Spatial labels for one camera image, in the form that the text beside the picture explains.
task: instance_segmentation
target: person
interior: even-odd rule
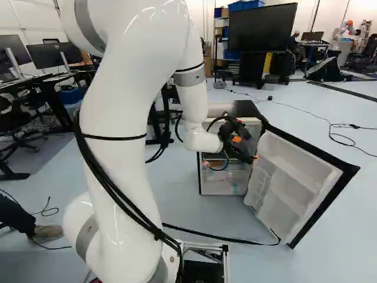
[[[52,241],[63,236],[62,227],[58,225],[36,225],[35,217],[26,212],[18,203],[0,194],[0,222],[26,234],[35,241]]]
[[[300,32],[295,31],[295,33],[289,39],[288,49],[294,53],[296,57],[296,62],[301,62],[306,59],[305,47],[301,46],[301,43],[296,41],[296,38],[299,37]]]

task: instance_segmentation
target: gray floor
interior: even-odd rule
[[[211,85],[212,81],[209,80],[209,97],[212,101],[250,99],[245,95],[214,90]],[[238,86],[232,88],[247,92],[259,100],[273,95],[275,101],[312,111],[333,123],[377,126],[373,119],[377,111],[374,102],[305,82],[279,86],[275,91]],[[311,115],[271,102],[257,106],[274,126],[362,169],[294,251],[286,246],[231,245],[231,282],[375,282],[376,159],[330,141],[327,136],[328,124]],[[360,147],[376,153],[377,131],[344,131]],[[148,147],[148,155],[151,156],[156,149]],[[275,241],[242,204],[240,197],[199,196],[196,155],[185,151],[178,143],[172,144],[160,159],[148,166],[148,170],[163,221],[224,236],[267,243]],[[86,190],[75,141],[70,142],[28,180],[0,183],[0,186],[13,194],[29,212],[40,211],[47,197],[51,196],[51,206],[58,206],[61,211],[50,218],[39,216],[38,222],[61,223],[64,207]],[[180,232],[168,232],[181,239],[208,241]],[[66,244],[66,240],[62,239],[50,243],[50,246]],[[3,282],[72,283],[79,282],[86,271],[74,251],[43,251],[31,245],[18,232],[1,232],[0,263]]]
[[[30,149],[18,149],[9,159],[8,166],[15,173],[38,173],[61,149],[72,139],[73,133],[50,135],[47,140],[40,139],[30,143],[36,146],[39,152]]]

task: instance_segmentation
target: pants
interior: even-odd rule
[[[35,217],[2,194],[0,194],[0,222],[20,233],[25,233],[28,237],[34,236]]]

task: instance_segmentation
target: blue bin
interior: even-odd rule
[[[215,8],[214,9],[214,17],[215,18],[221,18],[222,11],[223,11],[223,8]]]
[[[229,37],[229,27],[224,27],[223,38]]]
[[[224,50],[224,59],[239,60],[241,59],[241,52]]]
[[[264,6],[264,2],[259,0],[243,2],[242,10],[249,10],[254,8],[260,8]]]
[[[64,105],[75,104],[84,98],[81,90],[73,88],[72,90],[61,90],[59,92],[59,98]]]
[[[237,1],[235,3],[231,3],[228,5],[229,7],[229,12],[237,12],[237,11],[241,11],[242,10],[242,5],[243,4],[243,1]]]
[[[251,1],[237,1],[228,5],[229,12],[236,12],[241,10],[249,10],[254,8],[260,8],[264,6],[264,2],[260,0]]]

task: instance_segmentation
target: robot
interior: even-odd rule
[[[331,50],[339,50],[338,42],[342,40],[343,34],[348,31],[349,35],[357,35],[353,27],[353,21],[345,21],[339,28],[334,29],[332,32]]]
[[[61,21],[76,46],[103,57],[82,102],[81,142],[119,194],[161,234],[126,214],[84,158],[88,192],[67,207],[65,236],[105,283],[174,282],[181,258],[162,235],[145,165],[148,112],[172,74],[184,110],[184,147],[209,153],[224,147],[219,135],[201,125],[208,112],[203,53],[186,3],[65,0]]]

